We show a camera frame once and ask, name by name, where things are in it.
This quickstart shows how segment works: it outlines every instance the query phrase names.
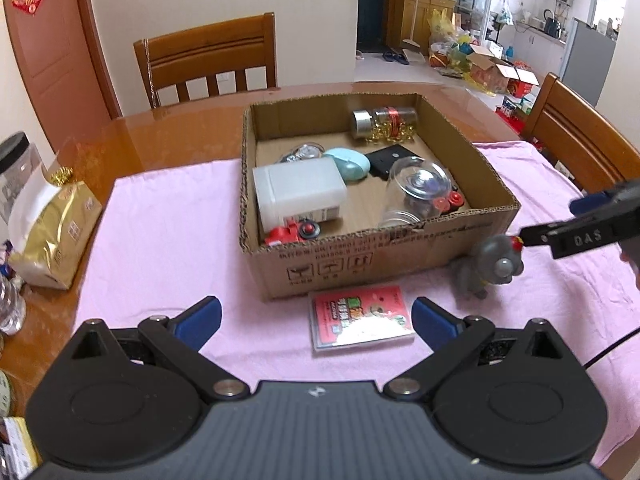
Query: wooden table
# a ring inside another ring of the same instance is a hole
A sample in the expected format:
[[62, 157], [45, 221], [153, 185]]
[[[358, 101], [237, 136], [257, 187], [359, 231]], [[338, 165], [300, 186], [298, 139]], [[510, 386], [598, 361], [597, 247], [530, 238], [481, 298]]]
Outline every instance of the wooden table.
[[[237, 158], [242, 115], [251, 103], [343, 92], [419, 93], [473, 142], [517, 138], [498, 115], [463, 88], [391, 82], [323, 84], [228, 94], [121, 118], [92, 137], [91, 142], [78, 144], [77, 152], [69, 155], [69, 163], [76, 176], [105, 205], [118, 178]], [[71, 336], [92, 243], [93, 238], [71, 290], [34, 288], [26, 293], [28, 313], [24, 327], [7, 338], [0, 359], [0, 368], [13, 378], [19, 415], [24, 413], [26, 399]]]

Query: metal screw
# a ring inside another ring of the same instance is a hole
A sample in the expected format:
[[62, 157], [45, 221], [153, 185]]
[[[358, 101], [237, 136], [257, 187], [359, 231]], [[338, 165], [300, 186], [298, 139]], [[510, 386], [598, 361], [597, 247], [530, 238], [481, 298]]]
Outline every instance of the metal screw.
[[213, 385], [213, 391], [223, 397], [235, 397], [244, 392], [244, 383], [238, 379], [224, 379]]
[[389, 389], [396, 395], [411, 395], [420, 390], [420, 383], [408, 377], [398, 377], [389, 383]]

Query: dustpan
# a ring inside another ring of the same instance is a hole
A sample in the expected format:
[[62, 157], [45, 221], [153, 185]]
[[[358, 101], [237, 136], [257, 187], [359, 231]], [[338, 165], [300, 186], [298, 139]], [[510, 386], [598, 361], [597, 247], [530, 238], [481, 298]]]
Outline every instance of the dustpan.
[[418, 16], [418, 0], [415, 0], [414, 7], [414, 20], [411, 24], [411, 34], [408, 40], [402, 40], [400, 44], [400, 48], [402, 48], [402, 53], [406, 57], [406, 60], [410, 64], [423, 64], [426, 63], [424, 56], [420, 52], [420, 45], [414, 41], [414, 32], [415, 32], [415, 20]]

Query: red toy car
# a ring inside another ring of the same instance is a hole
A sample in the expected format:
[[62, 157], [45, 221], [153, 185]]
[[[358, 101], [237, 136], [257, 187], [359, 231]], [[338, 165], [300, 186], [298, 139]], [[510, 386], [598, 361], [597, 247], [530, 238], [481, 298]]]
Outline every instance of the red toy car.
[[320, 226], [312, 220], [303, 220], [295, 222], [290, 220], [286, 227], [276, 227], [273, 229], [265, 243], [269, 247], [276, 245], [290, 244], [292, 242], [304, 242], [305, 240], [313, 240], [320, 235]]

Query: gray elephant toy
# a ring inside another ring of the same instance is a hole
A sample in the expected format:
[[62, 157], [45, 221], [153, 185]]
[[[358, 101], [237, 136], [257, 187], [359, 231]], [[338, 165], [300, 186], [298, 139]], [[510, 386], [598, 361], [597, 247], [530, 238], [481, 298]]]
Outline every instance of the gray elephant toy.
[[451, 264], [457, 293], [471, 293], [479, 300], [487, 297], [486, 285], [505, 285], [524, 270], [522, 240], [517, 236], [495, 235], [476, 244], [469, 256]]

